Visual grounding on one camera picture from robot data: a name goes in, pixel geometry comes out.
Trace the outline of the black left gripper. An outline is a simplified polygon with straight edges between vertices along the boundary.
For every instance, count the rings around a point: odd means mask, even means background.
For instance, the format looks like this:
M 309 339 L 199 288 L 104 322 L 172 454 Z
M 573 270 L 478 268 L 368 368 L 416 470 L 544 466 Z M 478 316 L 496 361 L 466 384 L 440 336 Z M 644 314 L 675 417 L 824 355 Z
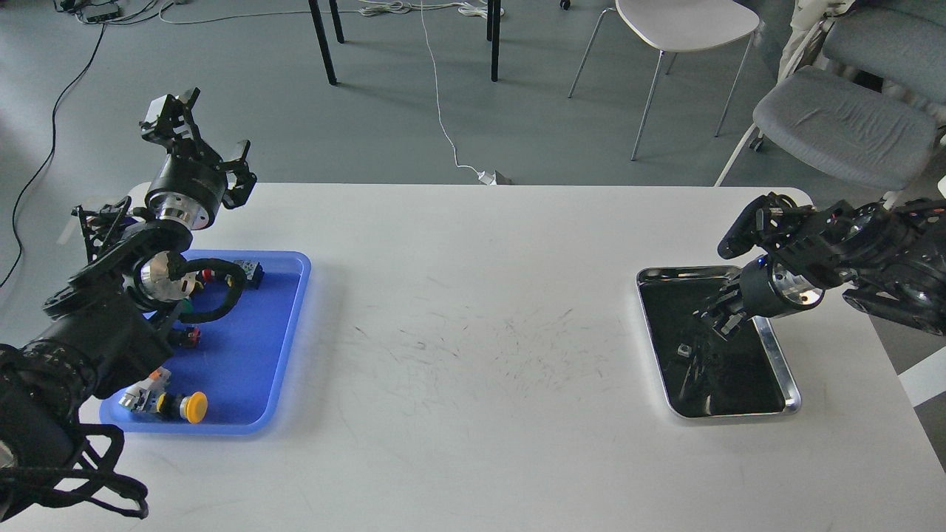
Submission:
M 220 206 L 242 208 L 257 183 L 247 156 L 251 141 L 241 140 L 231 160 L 222 161 L 216 149 L 202 147 L 192 108 L 200 95 L 194 87 L 182 95 L 163 95 L 149 104 L 140 135 L 162 146 L 166 161 L 145 195 L 145 206 L 160 219 L 173 219 L 189 230 L 202 230 L 216 222 Z M 214 166 L 222 163 L 222 170 Z M 226 174 L 234 178 L 230 188 Z

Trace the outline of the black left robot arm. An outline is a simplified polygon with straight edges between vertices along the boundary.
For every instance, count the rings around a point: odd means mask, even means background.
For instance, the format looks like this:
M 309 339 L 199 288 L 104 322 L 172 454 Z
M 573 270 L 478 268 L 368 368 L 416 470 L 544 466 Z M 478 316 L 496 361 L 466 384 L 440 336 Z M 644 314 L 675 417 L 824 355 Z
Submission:
M 219 320 L 246 286 L 239 264 L 183 256 L 193 232 L 213 225 L 219 209 L 245 205 L 257 180 L 249 141 L 225 160 L 202 139 L 192 114 L 199 94 L 152 101 L 141 135 L 168 156 L 144 205 L 125 197 L 76 208 L 87 265 L 47 299 L 52 323 L 39 337 L 2 347 L 2 519 L 81 502 L 148 515 L 148 489 L 115 471 L 123 432 L 78 415 L 88 398 L 105 400 L 162 366 L 183 339 L 174 323 Z

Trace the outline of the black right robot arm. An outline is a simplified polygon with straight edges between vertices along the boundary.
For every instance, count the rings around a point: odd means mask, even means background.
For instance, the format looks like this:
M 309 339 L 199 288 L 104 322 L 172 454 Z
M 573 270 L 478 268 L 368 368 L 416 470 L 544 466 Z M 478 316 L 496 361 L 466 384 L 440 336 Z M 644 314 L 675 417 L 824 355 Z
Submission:
M 814 309 L 827 290 L 844 287 L 848 305 L 869 316 L 933 335 L 944 334 L 944 202 L 916 199 L 825 210 L 769 193 L 753 199 L 721 239 L 733 259 L 763 249 L 693 313 L 730 339 L 756 316 Z

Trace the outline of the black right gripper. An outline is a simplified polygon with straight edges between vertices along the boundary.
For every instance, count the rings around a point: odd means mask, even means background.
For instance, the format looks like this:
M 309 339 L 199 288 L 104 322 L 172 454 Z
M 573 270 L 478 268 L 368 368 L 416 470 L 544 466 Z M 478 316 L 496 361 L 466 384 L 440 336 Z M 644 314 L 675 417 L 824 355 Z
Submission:
M 712 322 L 712 331 L 723 341 L 731 341 L 748 318 L 793 316 L 820 304 L 824 289 L 768 255 L 748 262 L 733 279 L 723 285 L 690 314 Z

